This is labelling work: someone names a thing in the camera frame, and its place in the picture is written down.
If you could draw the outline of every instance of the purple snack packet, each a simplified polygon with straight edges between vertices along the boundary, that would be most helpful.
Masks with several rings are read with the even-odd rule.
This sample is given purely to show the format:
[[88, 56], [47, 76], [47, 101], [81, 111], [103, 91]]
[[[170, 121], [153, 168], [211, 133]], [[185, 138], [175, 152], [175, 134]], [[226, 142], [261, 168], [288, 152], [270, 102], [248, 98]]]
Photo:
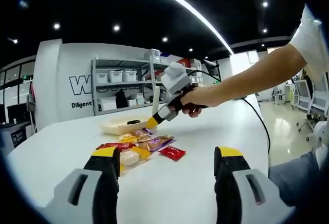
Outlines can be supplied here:
[[174, 137], [159, 136], [144, 142], [139, 147], [148, 150], [149, 152], [155, 152], [158, 149], [170, 144]]

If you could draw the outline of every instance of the white table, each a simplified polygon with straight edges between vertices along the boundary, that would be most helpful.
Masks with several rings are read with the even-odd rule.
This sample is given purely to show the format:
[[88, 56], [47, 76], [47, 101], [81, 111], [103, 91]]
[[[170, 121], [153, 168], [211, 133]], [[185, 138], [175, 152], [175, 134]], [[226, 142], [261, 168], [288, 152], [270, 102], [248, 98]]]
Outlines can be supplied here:
[[[248, 100], [259, 107], [254, 95]], [[9, 165], [33, 204], [45, 206], [54, 187], [73, 169], [83, 168], [94, 149], [116, 138], [98, 124], [110, 118], [151, 114], [151, 107], [57, 123], [44, 128], [8, 155]], [[252, 169], [268, 174], [267, 137], [260, 120], [243, 101], [203, 110], [195, 119], [179, 114], [158, 127], [175, 136], [173, 146], [187, 154], [178, 162], [155, 152], [151, 160], [119, 178], [120, 224], [215, 223], [214, 148], [239, 149]]]

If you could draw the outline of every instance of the floor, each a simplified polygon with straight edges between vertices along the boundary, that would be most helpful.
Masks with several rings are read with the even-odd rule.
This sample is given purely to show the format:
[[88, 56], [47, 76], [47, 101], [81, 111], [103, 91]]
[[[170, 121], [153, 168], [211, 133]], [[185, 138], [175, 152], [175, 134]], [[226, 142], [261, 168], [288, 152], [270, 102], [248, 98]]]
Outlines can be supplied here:
[[290, 103], [275, 105], [273, 102], [260, 102], [264, 122], [267, 126], [271, 149], [269, 165], [277, 165], [291, 159], [300, 157], [309, 152], [313, 146], [313, 138], [306, 141], [306, 136], [311, 133], [308, 126], [303, 126], [298, 132], [297, 122], [303, 123], [306, 114], [291, 108]]

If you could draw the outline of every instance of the human hand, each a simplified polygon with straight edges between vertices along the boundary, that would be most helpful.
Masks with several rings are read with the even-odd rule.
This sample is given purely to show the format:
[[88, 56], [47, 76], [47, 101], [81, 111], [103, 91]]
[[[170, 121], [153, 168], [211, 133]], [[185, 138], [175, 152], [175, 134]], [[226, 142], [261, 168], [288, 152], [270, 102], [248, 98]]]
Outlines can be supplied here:
[[[205, 100], [207, 99], [207, 95], [209, 95], [209, 89], [205, 87], [195, 88], [194, 90], [188, 92], [185, 96], [180, 100], [182, 105], [186, 105], [189, 103], [196, 105], [205, 105]], [[189, 114], [191, 118], [196, 118], [201, 114], [201, 108], [184, 108], [182, 112], [184, 114]]]

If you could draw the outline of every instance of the white sleeve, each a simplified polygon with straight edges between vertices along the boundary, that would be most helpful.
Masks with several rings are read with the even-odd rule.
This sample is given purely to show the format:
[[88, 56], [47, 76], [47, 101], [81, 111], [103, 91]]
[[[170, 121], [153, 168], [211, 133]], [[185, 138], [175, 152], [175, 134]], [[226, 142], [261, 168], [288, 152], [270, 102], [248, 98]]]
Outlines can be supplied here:
[[321, 22], [314, 19], [311, 11], [305, 6], [301, 24], [289, 42], [307, 62], [305, 68], [312, 79], [319, 79], [326, 71], [326, 57], [319, 33]]

